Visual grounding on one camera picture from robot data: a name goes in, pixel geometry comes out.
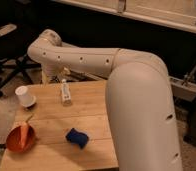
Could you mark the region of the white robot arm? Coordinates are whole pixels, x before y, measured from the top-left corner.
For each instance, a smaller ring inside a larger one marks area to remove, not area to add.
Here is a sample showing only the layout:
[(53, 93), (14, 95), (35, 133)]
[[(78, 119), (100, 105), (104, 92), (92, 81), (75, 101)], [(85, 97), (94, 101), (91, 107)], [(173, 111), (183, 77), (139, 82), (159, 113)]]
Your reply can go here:
[(125, 48), (64, 47), (50, 29), (27, 53), (48, 76), (67, 67), (107, 79), (105, 104), (120, 171), (183, 171), (169, 73), (160, 57)]

